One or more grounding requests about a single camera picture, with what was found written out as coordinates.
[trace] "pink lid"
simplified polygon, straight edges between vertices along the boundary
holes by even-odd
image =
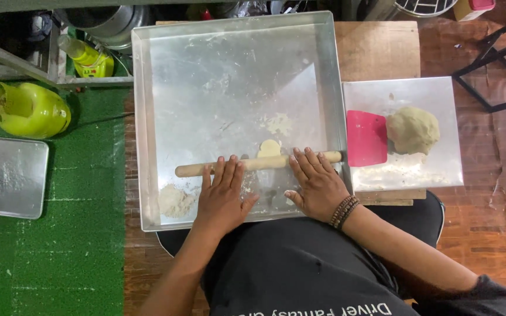
[[[473,11],[491,10],[495,7],[495,0],[468,0]]]

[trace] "green mat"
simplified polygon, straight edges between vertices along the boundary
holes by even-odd
[[[61,96],[78,103],[83,123],[122,114],[128,91]],[[0,137],[11,136],[0,129]],[[47,143],[42,217],[0,217],[0,315],[122,315],[123,120],[85,126]]]

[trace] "finger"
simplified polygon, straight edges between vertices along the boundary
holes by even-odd
[[[259,200],[258,194],[254,195],[251,198],[249,197],[243,200],[243,203],[241,204],[241,215],[243,216],[243,218],[245,218],[249,214],[249,212],[253,208],[253,205],[255,205],[255,203],[257,203],[258,200]]]
[[[310,147],[306,147],[306,158],[314,167],[315,171],[318,173],[327,173],[325,169],[323,169],[323,166],[321,165],[321,162],[318,159],[318,156],[314,153],[314,151]]]
[[[300,168],[300,165],[298,164],[298,161],[296,160],[296,157],[291,154],[290,157],[288,157],[288,163],[290,164],[290,168],[292,171],[294,171],[294,176],[296,177],[296,180],[298,180],[298,183],[301,187],[303,187],[307,182],[307,176]]]
[[[208,190],[210,188],[210,169],[211,165],[206,164],[204,168],[202,168],[202,190]]]
[[[296,160],[298,161],[300,168],[302,168],[308,179],[317,174],[314,167],[307,160],[306,155],[296,147],[294,147],[294,156],[296,156]]]
[[[237,163],[237,156],[235,154],[229,156],[228,162],[225,163],[224,175],[221,178],[220,185],[222,187],[229,188],[230,184],[232,183],[236,163]]]
[[[331,163],[329,162],[329,160],[327,160],[327,157],[325,156],[325,154],[320,152],[318,154],[318,159],[321,162],[323,169],[325,169],[325,171],[330,172],[330,173],[334,173],[334,172],[337,173],[335,171],[335,169],[333,168],[333,166],[331,165]]]
[[[232,183],[229,185],[230,188],[237,190],[238,192],[241,190],[241,183],[243,181],[243,173],[245,172],[245,167],[243,167],[242,162],[237,162],[235,166],[235,172],[233,173]]]
[[[216,162],[216,169],[214,170],[214,180],[212,180],[212,186],[217,186],[221,182],[222,175],[224,174],[224,158],[218,157]]]
[[[304,209],[304,198],[294,190],[286,190],[285,197],[289,198],[290,201],[294,202],[300,209]]]

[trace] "aluminum tray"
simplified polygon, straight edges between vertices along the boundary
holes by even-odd
[[[388,153],[383,164],[351,167],[355,192],[463,186],[451,77],[344,82],[345,110],[388,116],[404,106],[434,114],[440,140],[429,155]]]
[[[39,218],[47,168],[45,143],[0,138],[0,215]]]
[[[149,26],[134,29],[132,43],[142,230],[192,225],[201,179],[177,178],[179,165],[255,157],[267,139],[283,154],[345,151],[330,12]],[[196,196],[186,216],[157,217],[168,184]],[[283,195],[296,186],[290,169],[246,173],[243,193],[261,196],[247,221],[300,216]]]

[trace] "scraper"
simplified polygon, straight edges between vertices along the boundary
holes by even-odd
[[[386,118],[364,111],[347,111],[348,165],[383,164],[388,157]]]

